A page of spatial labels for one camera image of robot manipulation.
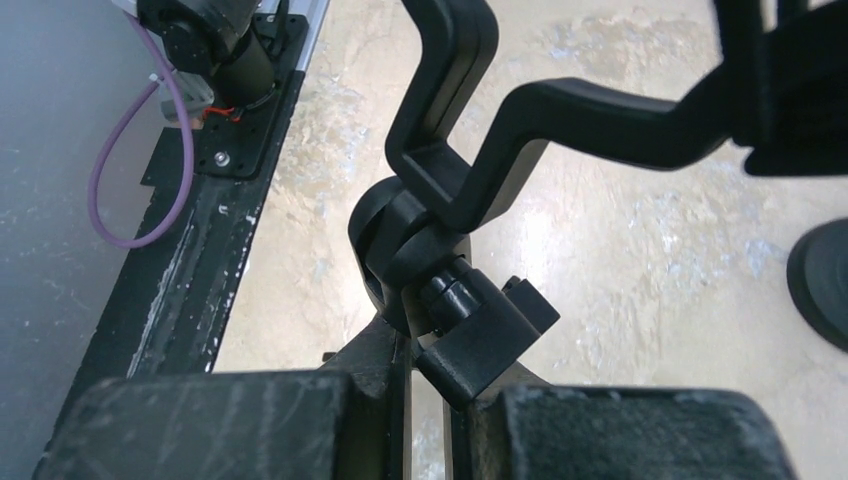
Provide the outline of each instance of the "screw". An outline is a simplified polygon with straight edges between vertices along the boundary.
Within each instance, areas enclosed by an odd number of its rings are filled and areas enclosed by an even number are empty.
[[[215,154],[215,165],[226,167],[230,164],[230,154],[227,152],[218,152]]]

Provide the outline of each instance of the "gray wall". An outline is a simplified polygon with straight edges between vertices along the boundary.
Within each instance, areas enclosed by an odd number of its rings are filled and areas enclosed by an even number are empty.
[[[0,2],[0,479],[31,475],[123,264],[89,226],[86,184],[152,65],[109,0]],[[124,236],[149,201],[157,108],[103,177],[101,211]]]

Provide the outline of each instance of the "black round base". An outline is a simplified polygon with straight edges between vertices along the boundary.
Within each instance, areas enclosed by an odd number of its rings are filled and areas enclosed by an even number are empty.
[[[848,352],[848,218],[801,237],[789,254],[786,279],[807,323]]]

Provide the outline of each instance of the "curved black arm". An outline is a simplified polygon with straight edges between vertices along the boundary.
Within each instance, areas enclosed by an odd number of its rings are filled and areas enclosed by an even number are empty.
[[[723,4],[734,5],[716,3],[725,10],[720,20],[738,10]],[[548,141],[654,170],[691,165],[731,133],[743,143],[774,148],[774,142],[791,141],[795,127],[804,120],[793,117],[793,109],[780,112],[780,98],[848,69],[846,0],[801,15],[768,34],[753,29],[757,22],[741,22],[731,25],[736,28],[727,27],[751,34],[743,36],[741,46],[723,38],[732,61],[713,70],[680,102],[630,95],[577,79],[518,87],[501,105],[471,167],[447,144],[447,137],[494,55],[494,16],[483,0],[405,0],[404,5],[421,32],[423,53],[389,132],[386,155],[425,207],[449,228],[464,233],[509,209]],[[762,38],[748,42],[756,35]],[[747,68],[740,59],[760,55],[759,49],[768,62],[757,64],[752,81],[756,86],[765,78],[762,83],[768,89],[764,98],[751,99],[742,108],[740,95],[751,85],[737,82]],[[739,88],[729,89],[729,82]],[[778,138],[771,140],[775,121]]]

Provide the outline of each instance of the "speckled floor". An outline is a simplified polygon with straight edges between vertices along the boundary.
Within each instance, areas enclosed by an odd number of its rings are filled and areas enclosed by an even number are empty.
[[[678,98],[718,59],[705,0],[491,5],[500,50],[451,137],[466,158],[523,82],[576,76]],[[217,372],[318,366],[371,319],[347,221],[390,174],[383,142],[419,54],[399,1],[332,0]],[[802,477],[848,478],[848,357],[796,313],[784,273],[806,230],[848,214],[848,180],[748,178],[744,153],[658,174],[550,146],[515,207],[472,236],[475,264],[496,283],[529,278],[562,314],[522,359],[543,378],[740,390]],[[422,399],[416,475],[442,478],[428,465],[438,405]]]

